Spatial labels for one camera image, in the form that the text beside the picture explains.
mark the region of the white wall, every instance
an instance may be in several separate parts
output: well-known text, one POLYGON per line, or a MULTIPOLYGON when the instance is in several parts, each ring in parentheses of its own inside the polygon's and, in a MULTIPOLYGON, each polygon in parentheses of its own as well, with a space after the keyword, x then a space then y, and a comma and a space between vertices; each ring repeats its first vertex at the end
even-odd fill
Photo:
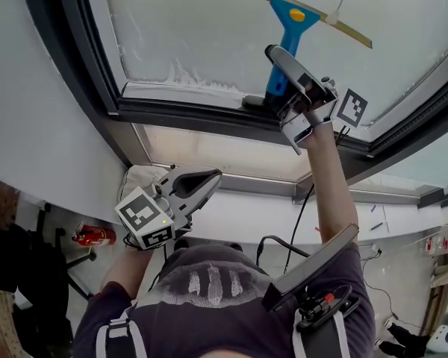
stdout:
POLYGON ((59 76, 25 0, 0 0, 0 180, 115 222, 123 173, 59 76))
MULTIPOLYGON (((416 206, 379 205, 373 212, 372 208, 372 204, 357 204, 361 241, 416 233, 443 224, 439 206, 418 210, 416 206), (382 226, 371 230, 381 222, 382 226)), ((300 206, 289 198, 218 191, 193 214, 189 236, 245 243, 259 242, 266 235, 290 240, 299 211, 300 206)), ((300 220, 295 244, 320 243, 315 230, 318 225, 317 206, 311 201, 300 220)))

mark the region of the glass pane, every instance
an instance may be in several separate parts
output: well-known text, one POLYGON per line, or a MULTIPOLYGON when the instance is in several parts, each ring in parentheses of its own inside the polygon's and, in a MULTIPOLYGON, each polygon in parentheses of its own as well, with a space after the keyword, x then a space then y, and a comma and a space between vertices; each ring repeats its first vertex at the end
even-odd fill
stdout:
POLYGON ((385 172, 448 188, 448 132, 385 172))
MULTIPOLYGON (((331 13, 340 0, 297 0, 331 13)), ((266 0, 108 0, 127 76, 209 97, 263 95, 282 26, 266 0)), ((339 20, 368 37, 368 48, 318 22, 297 58, 369 101, 362 124, 398 102, 448 51, 448 0, 343 0, 339 20)), ((230 100, 231 107, 239 99, 230 100)))
POLYGON ((424 184, 417 180, 401 178, 393 175, 375 174, 350 186, 351 189, 370 192, 384 192, 389 194, 421 196, 435 189, 435 186, 424 184))
POLYGON ((305 150, 198 131, 144 125, 153 163, 201 165, 235 175, 298 182, 310 173, 305 150))

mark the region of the red fire extinguisher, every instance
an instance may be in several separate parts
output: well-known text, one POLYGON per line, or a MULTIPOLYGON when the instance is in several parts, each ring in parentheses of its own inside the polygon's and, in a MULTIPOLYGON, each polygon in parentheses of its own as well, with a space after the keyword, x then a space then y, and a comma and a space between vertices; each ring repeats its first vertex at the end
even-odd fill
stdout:
POLYGON ((116 234, 113 230, 108 230, 107 228, 81 224, 72 239, 85 247, 113 245, 116 242, 116 234))

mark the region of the gray t-shirt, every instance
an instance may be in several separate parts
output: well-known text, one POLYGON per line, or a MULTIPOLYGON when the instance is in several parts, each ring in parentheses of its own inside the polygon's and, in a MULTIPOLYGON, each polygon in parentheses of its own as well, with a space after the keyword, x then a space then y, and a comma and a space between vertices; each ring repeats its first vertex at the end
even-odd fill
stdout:
MULTIPOLYGON (((221 245, 180 249, 167 260, 156 287, 131 312, 148 357, 200 357, 215 350, 250 357, 293 357, 295 301, 267 312, 261 299, 271 278, 244 254, 221 245)), ((351 244, 308 288, 310 294, 353 287, 360 306, 345 318, 352 358, 371 357, 373 308, 358 247, 351 244)), ((77 330, 74 358, 94 357, 98 329, 119 318, 130 298, 109 283, 89 304, 77 330)))

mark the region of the backpack strap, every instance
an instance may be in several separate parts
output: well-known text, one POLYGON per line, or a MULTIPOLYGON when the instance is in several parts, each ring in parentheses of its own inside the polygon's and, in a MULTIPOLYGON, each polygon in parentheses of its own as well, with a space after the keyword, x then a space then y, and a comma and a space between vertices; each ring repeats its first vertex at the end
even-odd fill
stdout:
POLYGON ((114 319, 99 328, 96 358, 147 358, 143 337, 134 321, 114 319))
POLYGON ((350 358, 341 312, 336 312, 332 318, 316 330, 304 333, 300 333, 296 328, 301 320, 302 316, 297 310, 292 335, 293 351, 296 358, 350 358))

